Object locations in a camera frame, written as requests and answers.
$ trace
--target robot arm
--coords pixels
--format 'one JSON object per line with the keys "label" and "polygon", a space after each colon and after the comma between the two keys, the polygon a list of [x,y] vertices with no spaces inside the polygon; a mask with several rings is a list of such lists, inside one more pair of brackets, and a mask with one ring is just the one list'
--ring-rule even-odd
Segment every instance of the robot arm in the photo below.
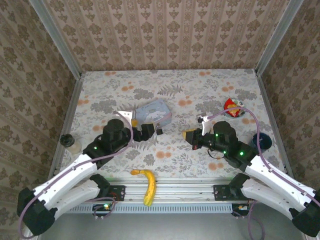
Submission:
{"label": "robot arm", "polygon": [[316,192],[268,161],[263,161],[254,148],[238,140],[235,129],[226,121],[214,124],[213,133],[210,133],[210,118],[205,114],[197,117],[202,129],[191,129],[182,133],[193,150],[206,147],[211,151],[222,152],[232,167],[267,185],[239,173],[229,184],[230,195],[224,195],[225,200],[230,196],[236,199],[239,196],[256,199],[283,213],[303,233],[311,237],[317,236],[320,231],[320,207],[309,196],[320,201],[320,190]]}
{"label": "robot arm", "polygon": [[[121,111],[119,114],[131,124],[132,112]],[[155,132],[153,123],[142,124],[141,129],[139,131],[135,126],[132,128],[134,141],[146,141]],[[22,220],[37,236],[48,230],[55,220],[69,209],[90,199],[107,197],[109,182],[99,174],[92,174],[109,162],[113,154],[125,148],[130,139],[131,131],[124,127],[124,123],[119,119],[111,119],[103,128],[103,133],[67,168],[33,190],[25,188],[19,193],[17,215],[20,217],[25,207],[30,205]],[[73,188],[89,176],[89,180]]]}

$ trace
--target banana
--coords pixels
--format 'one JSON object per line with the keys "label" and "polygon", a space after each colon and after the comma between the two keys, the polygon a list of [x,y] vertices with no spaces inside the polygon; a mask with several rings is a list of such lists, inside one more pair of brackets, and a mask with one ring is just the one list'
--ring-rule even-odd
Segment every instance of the banana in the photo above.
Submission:
{"label": "banana", "polygon": [[144,195],[143,204],[150,207],[152,202],[154,201],[155,194],[156,194],[156,189],[157,189],[156,177],[152,171],[146,170],[146,169],[144,170],[134,169],[131,171],[131,175],[138,175],[138,174],[143,174],[148,179],[148,188]]}

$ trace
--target beige damask wallpaper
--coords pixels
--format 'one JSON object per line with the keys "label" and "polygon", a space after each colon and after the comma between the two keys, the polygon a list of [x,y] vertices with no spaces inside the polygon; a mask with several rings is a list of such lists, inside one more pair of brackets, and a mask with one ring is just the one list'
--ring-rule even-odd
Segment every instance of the beige damask wallpaper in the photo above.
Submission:
{"label": "beige damask wallpaper", "polygon": [[0,0],[0,240],[17,197],[48,177],[75,79],[27,0]]}
{"label": "beige damask wallpaper", "polygon": [[254,68],[288,0],[44,0],[83,71]]}
{"label": "beige damask wallpaper", "polygon": [[304,0],[262,79],[295,177],[320,188],[320,1]]}

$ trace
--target metal frame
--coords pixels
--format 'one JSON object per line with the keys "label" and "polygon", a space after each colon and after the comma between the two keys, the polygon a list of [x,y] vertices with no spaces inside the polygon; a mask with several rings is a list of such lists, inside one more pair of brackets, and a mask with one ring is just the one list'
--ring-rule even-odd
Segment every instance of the metal frame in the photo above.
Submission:
{"label": "metal frame", "polygon": [[[215,201],[214,185],[227,185],[226,178],[157,178],[154,204],[213,204]],[[139,204],[143,202],[148,187],[145,178],[137,180],[110,181],[111,185],[124,185],[124,203]],[[246,203],[246,201],[224,201],[223,203]]]}
{"label": "metal frame", "polygon": [[[68,107],[68,110],[66,111],[66,114],[65,114],[65,119],[63,122],[63,126],[62,126],[62,130],[61,130],[61,134],[59,136],[59,139],[60,139],[61,135],[70,132],[85,76],[86,76],[86,74],[83,74],[81,76],[81,78],[75,82],[74,89],[73,89],[72,96],[71,96],[70,103],[69,103],[69,107]],[[57,172],[55,172],[56,170],[58,170],[58,171],[60,170],[60,169],[57,169],[57,167],[61,164],[61,161],[64,157],[64,154],[65,154],[65,148],[61,144],[58,143],[56,145],[56,149],[54,152],[50,172],[48,175],[48,180],[50,180],[54,174],[57,174]]]}
{"label": "metal frame", "polygon": [[263,54],[261,55],[258,64],[255,67],[258,76],[261,76],[265,71],[268,63],[270,62],[303,2],[304,0],[289,1],[278,25],[276,26],[266,48],[263,51]]}
{"label": "metal frame", "polygon": [[269,98],[268,98],[268,95],[267,95],[267,91],[265,89],[265,86],[263,84],[261,76],[258,75],[256,78],[257,78],[257,81],[258,81],[258,85],[260,87],[260,91],[261,91],[262,99],[264,101],[266,112],[267,112],[269,120],[270,120],[270,124],[271,124],[271,127],[272,127],[274,138],[275,138],[275,141],[276,141],[278,149],[279,149],[279,153],[280,153],[281,158],[282,158],[282,162],[284,163],[284,166],[286,168],[287,174],[290,177],[294,178],[294,174],[292,172],[292,169],[291,169],[291,166],[290,166],[290,163],[289,163],[286,151],[285,151],[284,143],[282,142],[282,139],[281,139],[281,136],[280,136],[280,132],[279,132],[279,129],[278,129],[278,126],[277,126],[277,122],[276,122],[274,113],[273,113],[272,108],[271,108],[271,104],[270,104],[270,101],[269,101]]}
{"label": "metal frame", "polygon": [[52,38],[55,46],[58,48],[60,54],[62,55],[65,63],[69,67],[76,80],[80,79],[81,68],[72,55],[67,43],[60,34],[52,16],[50,15],[44,1],[42,0],[29,0],[33,6],[36,14],[39,16],[41,22],[43,23],[45,29]]}
{"label": "metal frame", "polygon": [[[67,214],[93,214],[93,205],[96,204],[96,202],[83,203],[70,209]],[[232,203],[158,203],[145,206],[142,203],[118,202],[112,214],[231,214],[232,212]]]}

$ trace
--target patterned table surface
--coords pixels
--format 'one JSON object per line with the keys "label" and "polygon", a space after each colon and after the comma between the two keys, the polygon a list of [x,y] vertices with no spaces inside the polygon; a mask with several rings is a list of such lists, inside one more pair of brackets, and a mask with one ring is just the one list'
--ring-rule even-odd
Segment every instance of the patterned table surface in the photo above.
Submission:
{"label": "patterned table surface", "polygon": [[[146,142],[135,142],[103,166],[99,173],[106,178],[127,179],[137,178],[130,174],[132,169],[150,169],[160,178],[232,178],[240,171],[223,158],[209,157],[206,148],[192,150],[182,137],[183,130],[199,127],[197,114],[211,115],[221,111],[229,97],[242,101],[257,116],[261,131],[271,136],[273,142],[264,156],[283,171],[284,165],[252,69],[87,72],[71,134],[79,138],[84,149],[102,133],[108,120],[114,118],[113,111],[134,109],[163,99],[172,112],[172,122],[163,128],[164,134],[154,134]],[[254,119],[248,113],[236,119],[220,115],[212,123],[218,121],[228,121],[239,140],[245,143],[249,143],[257,132]],[[61,169],[77,157],[78,154],[65,151]]]}

